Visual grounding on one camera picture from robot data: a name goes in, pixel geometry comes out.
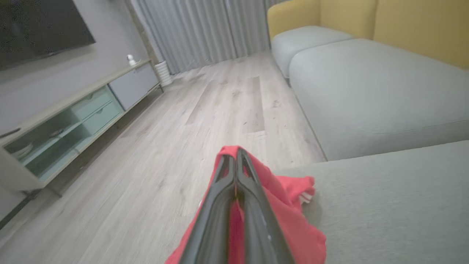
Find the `red bag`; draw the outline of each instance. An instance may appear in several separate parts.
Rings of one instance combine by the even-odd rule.
[[[217,154],[212,178],[223,155],[236,158],[239,146],[225,146]],[[314,195],[314,179],[312,177],[289,178],[275,176],[253,155],[249,157],[254,165],[257,176],[264,188],[265,195],[277,217],[285,239],[297,264],[323,264],[325,261],[325,236],[310,225],[302,213],[301,203],[309,202]],[[166,260],[166,264],[177,264],[189,239],[197,219],[198,211],[184,233],[179,246]],[[229,223],[229,264],[244,263],[244,213],[238,203],[231,207]]]

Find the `yellow cushion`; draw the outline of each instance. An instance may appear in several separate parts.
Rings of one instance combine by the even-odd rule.
[[[376,0],[321,0],[321,26],[373,38]]]
[[[320,0],[292,0],[276,4],[267,11],[269,36],[304,26],[319,25]]]
[[[380,0],[374,39],[469,68],[469,0]]]

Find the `cabinet door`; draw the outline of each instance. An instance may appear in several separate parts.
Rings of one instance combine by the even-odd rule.
[[[156,75],[147,63],[112,81],[109,86],[124,110],[127,110],[157,83]]]

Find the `sofa seat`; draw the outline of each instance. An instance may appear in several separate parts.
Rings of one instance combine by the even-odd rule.
[[[294,56],[290,84],[328,160],[469,139],[469,72],[366,39]]]
[[[311,47],[351,39],[347,33],[318,26],[306,26],[276,35],[272,39],[272,54],[283,74],[289,78],[292,58],[300,51]]]
[[[327,264],[469,263],[468,157],[462,141],[275,173],[314,177]]]

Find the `wooden floor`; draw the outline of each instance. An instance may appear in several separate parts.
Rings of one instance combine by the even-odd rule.
[[[163,263],[223,145],[273,170],[325,160],[270,52],[182,73],[139,110],[51,183],[62,198],[41,191],[0,231],[0,263]]]

